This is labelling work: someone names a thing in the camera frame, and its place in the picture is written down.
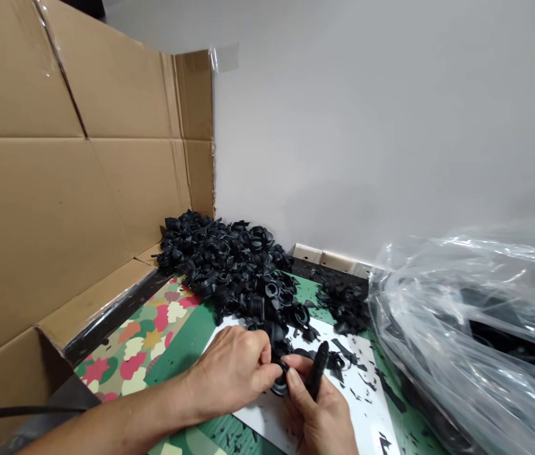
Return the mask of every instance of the fingernail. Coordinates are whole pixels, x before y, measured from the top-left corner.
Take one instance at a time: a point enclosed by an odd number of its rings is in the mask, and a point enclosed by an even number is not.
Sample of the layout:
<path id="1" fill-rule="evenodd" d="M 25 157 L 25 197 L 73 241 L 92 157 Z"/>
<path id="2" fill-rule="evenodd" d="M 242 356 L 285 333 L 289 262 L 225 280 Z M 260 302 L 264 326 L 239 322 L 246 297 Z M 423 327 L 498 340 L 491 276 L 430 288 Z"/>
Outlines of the fingernail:
<path id="1" fill-rule="evenodd" d="M 299 373 L 294 368 L 289 368 L 286 376 L 288 377 L 288 380 L 291 382 L 291 385 L 294 387 L 297 387 L 299 384 L 301 384 L 301 378 L 299 377 Z"/>

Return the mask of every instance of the hand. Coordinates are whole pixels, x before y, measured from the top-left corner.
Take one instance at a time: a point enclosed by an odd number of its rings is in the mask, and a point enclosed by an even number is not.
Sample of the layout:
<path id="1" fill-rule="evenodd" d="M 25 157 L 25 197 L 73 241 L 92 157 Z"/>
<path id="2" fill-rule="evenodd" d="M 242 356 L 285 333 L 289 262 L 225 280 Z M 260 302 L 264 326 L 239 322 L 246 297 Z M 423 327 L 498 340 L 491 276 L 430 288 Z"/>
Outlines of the hand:
<path id="1" fill-rule="evenodd" d="M 290 367 L 286 374 L 290 398 L 285 405 L 293 429 L 304 435 L 302 454 L 358 455 L 350 407 L 341 392 L 323 375 L 314 402 L 304 385 L 312 360 L 295 354 L 282 360 Z"/>
<path id="2" fill-rule="evenodd" d="M 274 385 L 282 368 L 271 363 L 269 338 L 239 325 L 217 333 L 185 374 L 188 393 L 204 421 L 238 411 Z"/>

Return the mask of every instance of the black marker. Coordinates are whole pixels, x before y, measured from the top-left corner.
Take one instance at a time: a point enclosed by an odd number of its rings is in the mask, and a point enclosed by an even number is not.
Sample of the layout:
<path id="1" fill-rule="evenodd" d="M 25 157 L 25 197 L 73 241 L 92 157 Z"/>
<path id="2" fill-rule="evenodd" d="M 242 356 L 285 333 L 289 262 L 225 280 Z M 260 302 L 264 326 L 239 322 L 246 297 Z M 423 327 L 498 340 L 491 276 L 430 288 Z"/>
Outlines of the black marker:
<path id="1" fill-rule="evenodd" d="M 323 341 L 318 348 L 316 357 L 314 358 L 314 364 L 305 380 L 305 388 L 310 392 L 310 396 L 314 401 L 318 397 L 320 390 L 320 381 L 322 380 L 324 369 L 329 362 L 329 342 Z"/>

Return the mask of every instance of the plastic bag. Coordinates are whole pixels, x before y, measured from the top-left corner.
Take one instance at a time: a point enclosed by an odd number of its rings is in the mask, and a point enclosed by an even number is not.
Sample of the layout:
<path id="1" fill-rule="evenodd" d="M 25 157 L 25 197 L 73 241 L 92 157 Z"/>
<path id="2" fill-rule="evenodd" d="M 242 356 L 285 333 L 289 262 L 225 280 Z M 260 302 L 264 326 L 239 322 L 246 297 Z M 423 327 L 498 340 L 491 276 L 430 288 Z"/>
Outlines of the plastic bag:
<path id="1" fill-rule="evenodd" d="M 390 270 L 371 276 L 381 345 L 451 452 L 535 454 L 535 359 L 522 347 L 535 346 L 535 241 L 519 238 L 411 239 L 384 247 Z M 520 347 L 481 339 L 485 327 Z"/>

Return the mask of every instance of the black cord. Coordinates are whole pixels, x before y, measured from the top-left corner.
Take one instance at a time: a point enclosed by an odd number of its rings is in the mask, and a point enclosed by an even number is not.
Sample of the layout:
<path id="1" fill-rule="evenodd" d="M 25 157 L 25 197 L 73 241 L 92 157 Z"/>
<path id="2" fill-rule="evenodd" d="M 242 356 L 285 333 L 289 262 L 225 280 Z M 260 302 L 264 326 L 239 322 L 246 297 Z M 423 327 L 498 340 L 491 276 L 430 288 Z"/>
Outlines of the black cord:
<path id="1" fill-rule="evenodd" d="M 12 406 L 0 408 L 0 418 L 32 414 L 83 413 L 86 409 L 62 408 L 60 406 Z"/>

